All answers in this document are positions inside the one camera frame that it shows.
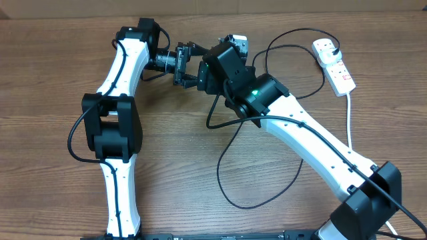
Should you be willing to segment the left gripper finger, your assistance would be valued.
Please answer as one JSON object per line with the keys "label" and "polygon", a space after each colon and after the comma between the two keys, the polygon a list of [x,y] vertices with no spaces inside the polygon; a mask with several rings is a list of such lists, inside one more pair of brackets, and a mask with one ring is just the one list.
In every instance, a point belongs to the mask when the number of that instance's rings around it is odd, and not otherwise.
{"label": "left gripper finger", "polygon": [[184,74],[182,75],[181,83],[184,89],[195,87],[198,83],[198,76]]}
{"label": "left gripper finger", "polygon": [[194,42],[189,42],[188,43],[188,47],[189,47],[189,55],[190,56],[203,56],[205,55],[209,50],[194,43]]}

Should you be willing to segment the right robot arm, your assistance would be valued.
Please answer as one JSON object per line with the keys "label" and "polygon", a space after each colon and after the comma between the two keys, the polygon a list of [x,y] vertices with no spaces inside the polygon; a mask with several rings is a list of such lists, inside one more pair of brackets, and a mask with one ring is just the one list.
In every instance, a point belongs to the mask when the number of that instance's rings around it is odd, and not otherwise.
{"label": "right robot arm", "polygon": [[343,144],[307,113],[289,89],[268,73],[246,65],[244,36],[222,39],[203,56],[198,90],[224,96],[238,123],[253,122],[282,140],[326,182],[340,206],[314,239],[373,239],[401,209],[402,176]]}

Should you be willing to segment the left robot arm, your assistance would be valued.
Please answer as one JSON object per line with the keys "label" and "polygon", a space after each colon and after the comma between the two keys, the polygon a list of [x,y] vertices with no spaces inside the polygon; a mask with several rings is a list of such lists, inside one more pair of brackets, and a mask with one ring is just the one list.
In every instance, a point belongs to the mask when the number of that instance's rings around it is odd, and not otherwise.
{"label": "left robot arm", "polygon": [[165,30],[150,18],[141,18],[137,27],[122,27],[112,41],[116,55],[106,80],[96,93],[82,99],[87,144],[105,179],[109,221],[103,239],[142,238],[135,162],[143,130],[135,92],[143,70],[176,73],[191,56],[207,51],[192,42],[179,44],[175,51],[160,48],[162,33]]}

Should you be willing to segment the white charger plug adapter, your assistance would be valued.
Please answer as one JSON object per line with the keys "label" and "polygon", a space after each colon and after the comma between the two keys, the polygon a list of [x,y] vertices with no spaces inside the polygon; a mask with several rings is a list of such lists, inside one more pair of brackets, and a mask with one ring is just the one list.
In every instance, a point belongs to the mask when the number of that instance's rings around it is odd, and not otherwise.
{"label": "white charger plug adapter", "polygon": [[342,59],[342,52],[339,49],[325,49],[318,52],[318,63],[322,68],[335,64]]}

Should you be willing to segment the white power strip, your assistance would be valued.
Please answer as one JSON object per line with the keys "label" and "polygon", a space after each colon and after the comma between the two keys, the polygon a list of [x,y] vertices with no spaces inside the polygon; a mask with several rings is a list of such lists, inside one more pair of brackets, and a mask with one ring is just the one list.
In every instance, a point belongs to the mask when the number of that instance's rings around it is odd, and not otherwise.
{"label": "white power strip", "polygon": [[[330,39],[318,39],[312,43],[312,50],[317,58],[318,52],[325,49],[337,49]],[[356,88],[349,71],[341,59],[335,64],[322,68],[337,97],[345,96]]]}

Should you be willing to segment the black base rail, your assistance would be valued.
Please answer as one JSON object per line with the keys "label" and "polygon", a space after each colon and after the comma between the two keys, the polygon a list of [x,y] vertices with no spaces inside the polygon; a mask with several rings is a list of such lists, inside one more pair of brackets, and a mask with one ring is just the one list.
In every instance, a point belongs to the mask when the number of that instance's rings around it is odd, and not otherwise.
{"label": "black base rail", "polygon": [[279,233],[224,233],[224,234],[198,234],[198,235],[172,235],[141,234],[136,237],[123,237],[123,239],[139,240],[310,240],[314,239],[314,229],[285,230]]}

